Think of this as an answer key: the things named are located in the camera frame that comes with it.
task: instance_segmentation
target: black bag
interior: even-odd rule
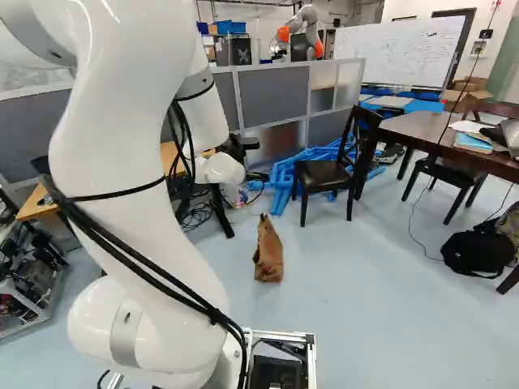
[[[504,235],[465,231],[453,234],[442,246],[440,253],[454,272],[464,276],[488,278],[503,274],[504,266],[515,256],[516,248]],[[481,276],[475,271],[496,273]]]

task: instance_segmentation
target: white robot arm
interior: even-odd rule
[[[277,30],[276,37],[272,40],[270,48],[271,53],[273,53],[273,59],[282,58],[288,53],[290,34],[295,34],[299,31],[304,22],[307,22],[305,35],[310,44],[310,48],[307,51],[307,60],[313,61],[323,57],[323,42],[321,42],[317,32],[317,11],[314,6],[307,4],[301,7],[291,20]]]
[[[174,217],[160,158],[161,124],[174,97],[191,124],[195,154],[228,136],[193,2],[1,0],[0,17],[1,42],[26,46],[16,47],[18,62],[77,66],[75,86],[49,146],[54,184],[67,198],[63,209],[75,207],[88,215],[142,259],[228,314],[221,282]],[[236,183],[245,175],[222,153],[200,166],[199,181]],[[240,349],[228,328],[165,293],[187,296],[171,279],[120,248],[110,254],[85,233],[81,218],[71,222],[108,273],[71,309],[69,336],[80,352],[125,375],[180,389],[202,387],[217,365],[225,365],[219,362],[222,349]],[[133,271],[115,258],[117,251]],[[222,386],[238,383],[236,374],[226,376],[230,379]]]

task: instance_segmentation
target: floor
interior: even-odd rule
[[[284,244],[280,284],[253,280],[255,227],[258,215],[269,209],[268,195],[229,213],[236,238],[225,239],[213,221],[189,236],[227,288],[238,323],[317,335],[319,388],[517,387],[519,287],[500,296],[495,291],[500,280],[459,276],[426,258],[409,237],[408,221],[428,178],[421,176],[402,203],[405,180],[396,175],[392,166],[367,184],[352,223],[345,221],[345,194],[335,203],[321,194],[311,197],[304,229],[299,228],[300,202],[291,202],[274,219]],[[447,238],[489,216],[509,185],[489,177],[473,207],[460,210],[445,227],[442,220],[456,190],[438,182],[415,209],[414,236],[440,259]],[[505,207],[517,200],[514,189]],[[95,387],[102,366],[71,347],[66,313],[99,268],[83,249],[68,259],[72,271],[55,318],[0,344],[2,387]],[[124,387],[146,386],[128,381]]]

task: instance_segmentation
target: paper bag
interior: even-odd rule
[[[263,213],[259,217],[258,247],[252,261],[255,264],[255,279],[280,282],[283,278],[283,244],[272,222]]]

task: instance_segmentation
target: black chair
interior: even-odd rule
[[[346,122],[344,131],[342,132],[341,145],[337,160],[300,160],[294,164],[294,184],[292,186],[292,200],[296,199],[298,182],[302,184],[302,201],[301,201],[301,227],[305,226],[307,218],[308,195],[311,193],[319,193],[325,191],[333,192],[337,196],[339,190],[350,189],[348,195],[347,219],[351,221],[351,212],[354,200],[354,188],[359,173],[352,176],[345,171],[348,165],[362,165],[362,154],[357,157],[355,163],[348,157],[348,153],[362,148],[364,141],[371,134],[374,134],[378,128],[382,117],[370,111],[355,105],[351,109],[350,117]],[[353,131],[355,136],[355,144],[345,150],[348,135]]]
[[[484,122],[482,122],[480,118],[480,113],[491,113],[507,118],[519,118],[519,108],[513,105],[479,100],[470,94],[468,94],[463,101],[464,113],[462,120],[466,120],[469,113],[474,115],[476,122],[483,124]],[[429,190],[432,190],[437,180],[448,182],[449,184],[460,188],[460,193],[454,200],[454,204],[451,206],[451,209],[445,217],[445,225],[450,223],[451,219],[456,214],[457,209],[460,207],[461,203],[463,203],[470,187],[473,186],[474,188],[472,189],[465,206],[470,207],[472,205],[476,195],[478,195],[479,190],[485,182],[485,178],[487,178],[486,173],[469,169],[468,167],[460,165],[459,162],[451,162],[449,160],[435,158],[435,156],[429,155],[425,160],[419,160],[414,166],[413,174],[411,175],[409,183],[402,195],[402,201],[407,200],[407,197],[416,182],[416,178],[420,173],[428,174],[434,178]]]
[[[425,173],[433,177],[431,185],[429,186],[429,190],[432,190],[436,184],[436,181],[438,180],[447,182],[460,188],[460,193],[454,200],[451,209],[448,211],[448,214],[444,219],[445,225],[450,223],[451,219],[456,214],[457,209],[460,207],[461,203],[463,203],[463,200],[467,196],[467,193],[469,193],[470,188],[474,187],[472,192],[470,192],[469,199],[465,204],[466,207],[472,206],[479,190],[485,182],[485,178],[487,178],[487,174],[484,172],[478,172],[472,169],[464,169],[459,164],[455,165],[454,162],[449,160],[436,158],[435,156],[428,156],[427,158],[418,160],[414,165],[413,173],[411,174],[411,178],[409,179],[409,182],[405,187],[404,194],[402,195],[402,201],[406,201],[409,197],[414,183],[416,182],[416,179],[420,173]]]

